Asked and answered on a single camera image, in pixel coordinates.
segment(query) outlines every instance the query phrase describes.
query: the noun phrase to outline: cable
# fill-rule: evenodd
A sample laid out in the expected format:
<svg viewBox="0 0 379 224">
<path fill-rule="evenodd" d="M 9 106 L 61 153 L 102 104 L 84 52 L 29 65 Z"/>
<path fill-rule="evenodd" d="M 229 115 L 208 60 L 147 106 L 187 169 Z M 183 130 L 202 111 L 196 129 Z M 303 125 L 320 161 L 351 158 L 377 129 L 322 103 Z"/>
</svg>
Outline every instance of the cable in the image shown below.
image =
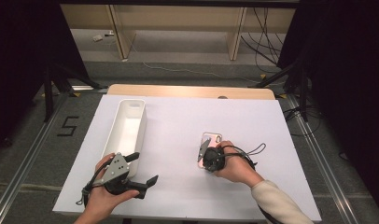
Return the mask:
<svg viewBox="0 0 379 224">
<path fill-rule="evenodd" d="M 309 133 L 305 133 L 305 134 L 291 133 L 290 134 L 291 136 L 298 136 L 298 137 L 308 136 L 309 134 L 315 133 L 320 128 L 320 126 L 321 126 L 321 119 L 323 118 L 323 116 L 320 113 L 317 113 L 316 115 L 312 114 L 309 111 L 309 109 L 317 109 L 317 107 L 314 107 L 313 105 L 307 105 L 306 106 L 306 114 L 309 115 L 310 117 L 318 119 L 317 126 L 311 132 L 309 132 Z M 298 106 L 296 108 L 288 109 L 288 110 L 283 111 L 283 114 L 289 113 L 286 116 L 286 121 L 292 120 L 293 118 L 299 116 L 300 115 L 299 110 L 300 110 L 300 107 Z"/>
<path fill-rule="evenodd" d="M 138 53 L 138 51 L 137 51 L 137 49 L 136 49 L 136 47 L 135 47 L 135 45 L 133 43 L 131 44 L 131 46 L 134 49 L 134 51 Z M 198 72 L 198 71 L 192 71 L 192 70 L 189 70 L 189 69 L 169 69 L 169 68 L 164 68 L 164 67 L 159 67 L 159 66 L 151 66 L 151 65 L 146 64 L 145 62 L 142 62 L 142 64 L 145 67 L 150 68 L 150 69 L 161 69 L 161 70 L 168 71 L 168 72 L 189 72 L 189 73 L 194 73 L 194 74 L 212 75 L 212 76 L 223 78 L 223 79 L 236 79 L 236 78 L 239 78 L 239 79 L 246 80 L 246 81 L 253 82 L 253 83 L 260 83 L 259 81 L 248 79 L 246 77 L 223 77 L 223 76 L 220 76 L 220 75 L 218 75 L 216 73 L 212 73 L 212 72 Z M 276 84 L 272 84 L 272 85 L 277 86 L 277 85 L 281 85 L 283 83 L 284 82 L 282 82 L 282 83 L 276 83 Z"/>
<path fill-rule="evenodd" d="M 102 172 L 102 170 L 105 169 L 106 166 L 109 165 L 113 160 L 114 160 L 114 158 L 109 159 L 108 161 L 106 161 L 105 163 L 103 163 L 102 166 L 99 167 L 99 169 L 96 170 L 96 172 L 94 173 L 93 177 L 91 178 L 91 181 L 88 182 L 88 184 L 82 189 L 82 191 L 81 191 L 82 197 L 81 197 L 81 199 L 78 202 L 76 202 L 76 205 L 82 205 L 82 204 L 84 204 L 85 206 L 87 206 L 87 204 L 88 204 L 88 197 L 89 197 L 89 194 L 91 193 L 91 190 L 93 188 L 101 187 L 101 186 L 96 186 L 95 187 L 93 185 L 94 180 L 100 174 L 100 172 Z"/>
<path fill-rule="evenodd" d="M 258 44 L 258 45 L 260 45 L 261 47 L 264 47 L 264 48 L 266 48 L 266 49 L 270 49 L 270 48 L 271 48 L 271 47 L 268 47 L 268 46 L 266 46 L 266 45 L 261 44 L 260 42 L 257 42 L 257 40 L 255 40 L 255 39 L 253 38 L 253 36 L 251 36 L 251 33 L 247 33 L 247 34 L 248 34 L 248 37 L 250 37 L 250 39 L 251 39 L 252 41 L 254 41 L 254 43 L 256 43 L 256 44 Z"/>
</svg>

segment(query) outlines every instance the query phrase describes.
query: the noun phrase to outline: small white box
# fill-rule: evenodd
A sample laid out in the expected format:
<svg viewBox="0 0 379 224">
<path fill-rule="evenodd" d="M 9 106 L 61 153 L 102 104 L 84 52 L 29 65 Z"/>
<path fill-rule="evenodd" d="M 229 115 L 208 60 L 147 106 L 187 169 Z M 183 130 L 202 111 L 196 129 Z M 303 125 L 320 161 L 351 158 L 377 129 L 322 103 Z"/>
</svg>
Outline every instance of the small white box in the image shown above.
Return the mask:
<svg viewBox="0 0 379 224">
<path fill-rule="evenodd" d="M 103 156 L 112 152 L 128 156 L 140 152 L 147 125 L 146 103 L 143 100 L 122 100 L 105 144 Z M 128 178 L 137 172 L 139 159 L 130 162 Z"/>
</svg>

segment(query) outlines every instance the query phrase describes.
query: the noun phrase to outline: white sleeve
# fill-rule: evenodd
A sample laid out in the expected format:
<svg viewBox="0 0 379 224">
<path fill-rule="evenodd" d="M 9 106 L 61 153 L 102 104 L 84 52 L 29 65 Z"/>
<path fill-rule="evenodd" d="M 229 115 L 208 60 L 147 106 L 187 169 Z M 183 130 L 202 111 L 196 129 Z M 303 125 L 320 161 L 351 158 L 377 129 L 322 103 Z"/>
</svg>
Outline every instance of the white sleeve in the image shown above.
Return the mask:
<svg viewBox="0 0 379 224">
<path fill-rule="evenodd" d="M 313 223 L 275 183 L 264 180 L 251 188 L 251 195 L 259 207 L 284 224 Z"/>
</svg>

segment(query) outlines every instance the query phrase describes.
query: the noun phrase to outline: white tabletop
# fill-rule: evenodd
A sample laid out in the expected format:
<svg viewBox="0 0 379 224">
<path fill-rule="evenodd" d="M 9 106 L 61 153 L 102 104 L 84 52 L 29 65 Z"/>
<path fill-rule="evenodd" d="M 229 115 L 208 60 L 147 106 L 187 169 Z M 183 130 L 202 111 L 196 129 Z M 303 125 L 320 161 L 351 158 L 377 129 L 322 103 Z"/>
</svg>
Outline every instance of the white tabletop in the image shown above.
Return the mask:
<svg viewBox="0 0 379 224">
<path fill-rule="evenodd" d="M 147 127 L 139 166 L 133 181 L 145 183 L 159 175 L 144 200 L 119 205 L 112 215 L 157 219 L 225 221 L 264 220 L 243 184 L 215 177 L 198 168 L 197 156 L 204 132 L 221 133 L 244 151 L 261 143 L 266 149 L 252 156 L 257 171 L 286 192 L 313 221 L 320 221 L 314 198 L 276 100 L 105 95 L 64 183 L 54 212 L 82 213 L 76 205 L 101 159 L 119 102 L 143 99 Z"/>
</svg>

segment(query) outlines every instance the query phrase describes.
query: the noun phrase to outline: black cable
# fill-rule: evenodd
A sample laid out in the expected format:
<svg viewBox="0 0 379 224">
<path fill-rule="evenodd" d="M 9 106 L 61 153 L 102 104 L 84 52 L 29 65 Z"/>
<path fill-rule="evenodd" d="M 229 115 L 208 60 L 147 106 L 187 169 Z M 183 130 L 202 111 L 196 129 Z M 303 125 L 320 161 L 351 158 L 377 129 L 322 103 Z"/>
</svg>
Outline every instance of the black cable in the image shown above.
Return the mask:
<svg viewBox="0 0 379 224">
<path fill-rule="evenodd" d="M 270 49 L 271 47 L 268 47 L 268 46 L 266 46 L 266 45 L 263 45 L 263 44 L 261 44 L 260 42 L 257 42 L 257 40 L 255 40 L 254 38 L 253 38 L 253 36 L 251 36 L 251 33 L 247 33 L 248 34 L 248 37 L 250 37 L 250 39 L 252 40 L 252 41 L 254 41 L 254 43 L 256 43 L 256 44 L 258 44 L 258 45 L 260 45 L 261 47 L 264 47 L 264 48 L 266 48 L 266 49 Z"/>
<path fill-rule="evenodd" d="M 256 51 L 256 53 L 260 54 L 262 57 L 264 57 L 266 60 L 268 60 L 269 62 L 273 63 L 274 65 L 276 65 L 276 62 L 272 61 L 272 59 L 268 58 L 268 56 L 266 56 L 265 54 L 261 53 L 258 49 L 254 49 L 254 47 L 252 47 L 250 44 L 248 44 L 245 39 L 241 36 L 242 40 L 245 42 L 245 44 L 251 48 L 252 50 Z"/>
<path fill-rule="evenodd" d="M 278 34 L 275 34 L 275 35 L 276 35 L 277 39 L 280 41 L 280 44 L 283 45 L 283 41 L 280 39 L 279 35 L 278 35 Z"/>
<path fill-rule="evenodd" d="M 266 23 L 266 21 L 268 20 L 268 8 L 267 7 L 264 8 L 264 23 L 263 23 L 263 25 L 262 25 L 262 23 L 260 21 L 259 15 L 257 14 L 257 11 L 256 11 L 256 9 L 254 7 L 253 7 L 253 11 L 254 11 L 254 14 L 256 15 L 257 20 L 259 21 L 259 24 L 260 24 L 260 27 L 261 27 L 261 30 L 262 30 L 260 41 L 262 40 L 262 36 L 265 35 L 265 37 L 267 39 L 267 42 L 268 42 L 269 51 L 271 52 L 272 58 L 274 59 L 274 54 L 275 54 L 276 57 L 277 57 L 277 59 L 278 59 L 279 56 L 277 55 L 276 51 L 274 50 L 274 46 L 271 43 L 271 40 L 270 40 L 270 38 L 268 36 L 268 26 L 267 26 L 267 23 Z"/>
<path fill-rule="evenodd" d="M 81 197 L 81 199 L 78 202 L 76 202 L 77 205 L 84 204 L 85 206 L 87 206 L 87 204 L 88 204 L 88 195 L 91 193 L 91 190 L 93 188 L 95 188 L 93 186 L 94 180 L 100 174 L 100 172 L 102 172 L 102 170 L 105 169 L 106 166 L 109 165 L 113 161 L 113 159 L 114 158 L 111 158 L 110 160 L 106 161 L 105 163 L 102 164 L 101 167 L 99 167 L 99 169 L 96 170 L 96 172 L 94 173 L 93 177 L 91 178 L 91 181 L 88 182 L 88 184 L 82 189 L 82 191 L 81 191 L 82 197 Z"/>
</svg>

